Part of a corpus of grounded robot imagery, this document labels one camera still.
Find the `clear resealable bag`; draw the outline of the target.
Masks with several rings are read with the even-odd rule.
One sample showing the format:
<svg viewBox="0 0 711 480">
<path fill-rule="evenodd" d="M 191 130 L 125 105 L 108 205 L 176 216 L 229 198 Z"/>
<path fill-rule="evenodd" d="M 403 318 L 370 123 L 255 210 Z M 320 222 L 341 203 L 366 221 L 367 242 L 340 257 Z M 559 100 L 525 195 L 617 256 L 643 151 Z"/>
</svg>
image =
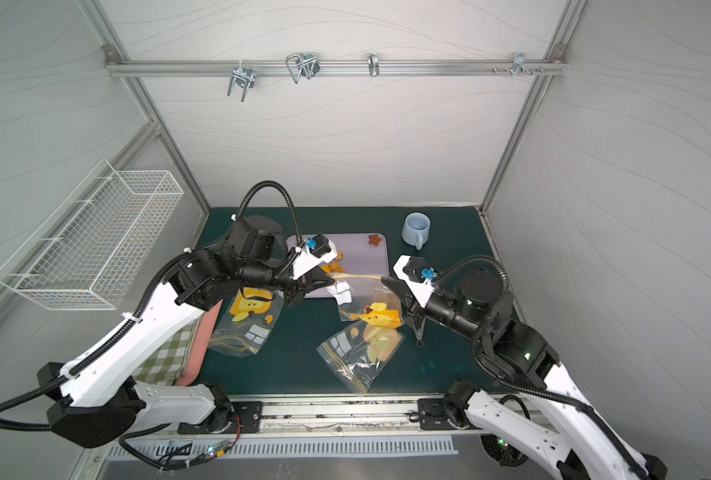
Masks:
<svg viewBox="0 0 711 480">
<path fill-rule="evenodd" d="M 343 322 L 363 321 L 371 326 L 397 329 L 403 325 L 401 301 L 375 275 L 334 274 L 327 292 L 336 300 Z"/>
</svg>

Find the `resealable bag table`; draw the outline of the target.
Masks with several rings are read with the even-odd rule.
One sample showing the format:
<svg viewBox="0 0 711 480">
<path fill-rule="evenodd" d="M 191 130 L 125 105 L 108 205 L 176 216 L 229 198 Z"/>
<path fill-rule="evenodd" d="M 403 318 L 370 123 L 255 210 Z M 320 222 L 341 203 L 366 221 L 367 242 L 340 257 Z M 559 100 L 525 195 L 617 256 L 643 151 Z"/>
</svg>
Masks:
<svg viewBox="0 0 711 480">
<path fill-rule="evenodd" d="M 351 392 L 363 395 L 402 343 L 397 329 L 359 320 L 321 343 L 317 352 Z"/>
</svg>

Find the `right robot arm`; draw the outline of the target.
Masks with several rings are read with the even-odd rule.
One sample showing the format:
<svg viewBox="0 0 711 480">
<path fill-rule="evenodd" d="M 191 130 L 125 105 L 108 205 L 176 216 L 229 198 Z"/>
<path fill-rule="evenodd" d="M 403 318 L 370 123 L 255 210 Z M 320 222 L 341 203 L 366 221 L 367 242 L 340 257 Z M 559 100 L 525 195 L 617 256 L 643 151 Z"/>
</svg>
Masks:
<svg viewBox="0 0 711 480">
<path fill-rule="evenodd" d="M 495 258 L 473 255 L 439 271 L 403 255 L 381 283 L 397 295 L 417 337 L 427 322 L 457 333 L 469 340 L 473 363 L 507 389 L 495 399 L 459 379 L 441 404 L 451 427 L 485 431 L 491 459 L 504 464 L 513 451 L 555 479 L 667 476 L 663 460 L 635 450 L 607 424 L 545 337 L 511 316 L 509 276 Z"/>
</svg>

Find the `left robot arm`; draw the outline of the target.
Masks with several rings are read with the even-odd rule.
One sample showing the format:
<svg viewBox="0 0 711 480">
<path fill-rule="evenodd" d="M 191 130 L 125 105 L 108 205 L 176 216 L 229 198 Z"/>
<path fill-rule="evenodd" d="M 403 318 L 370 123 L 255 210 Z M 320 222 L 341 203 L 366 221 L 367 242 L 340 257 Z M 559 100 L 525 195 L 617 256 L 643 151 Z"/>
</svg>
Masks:
<svg viewBox="0 0 711 480">
<path fill-rule="evenodd" d="M 45 365 L 37 389 L 0 403 L 0 429 L 52 432 L 83 448 L 106 445 L 140 427 L 187 423 L 224 429 L 234 410 L 221 388 L 149 385 L 133 373 L 182 327 L 247 288 L 280 292 L 292 306 L 333 285 L 322 269 L 338 255 L 333 240 L 305 237 L 297 227 L 296 243 L 287 247 L 277 222 L 247 216 L 264 188 L 279 191 L 289 211 L 296 210 L 278 182 L 254 185 L 228 231 L 166 263 L 115 329 L 74 360 Z M 286 248 L 284 258 L 274 258 L 275 246 Z"/>
</svg>

